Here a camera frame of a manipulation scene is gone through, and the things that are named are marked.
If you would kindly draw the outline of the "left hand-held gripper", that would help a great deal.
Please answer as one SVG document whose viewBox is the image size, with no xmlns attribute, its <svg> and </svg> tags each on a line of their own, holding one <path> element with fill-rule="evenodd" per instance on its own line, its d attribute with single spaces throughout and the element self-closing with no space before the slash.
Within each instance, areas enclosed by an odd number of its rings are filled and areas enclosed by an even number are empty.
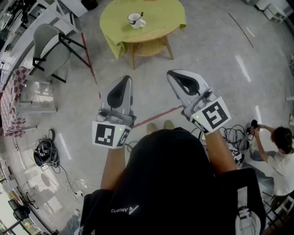
<svg viewBox="0 0 294 235">
<path fill-rule="evenodd" d="M 109 149 L 122 148 L 134 127 L 133 81 L 125 75 L 113 81 L 102 93 L 102 105 L 92 122 L 92 144 Z"/>
</svg>

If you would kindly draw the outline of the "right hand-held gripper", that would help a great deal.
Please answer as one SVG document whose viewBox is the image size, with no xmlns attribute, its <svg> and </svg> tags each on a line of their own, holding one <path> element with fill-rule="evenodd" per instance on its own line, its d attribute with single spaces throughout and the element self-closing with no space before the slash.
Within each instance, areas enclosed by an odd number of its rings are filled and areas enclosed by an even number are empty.
<svg viewBox="0 0 294 235">
<path fill-rule="evenodd" d="M 222 97 L 197 73 L 175 69 L 167 72 L 167 80 L 182 102 L 181 114 L 204 134 L 210 134 L 231 120 Z"/>
</svg>

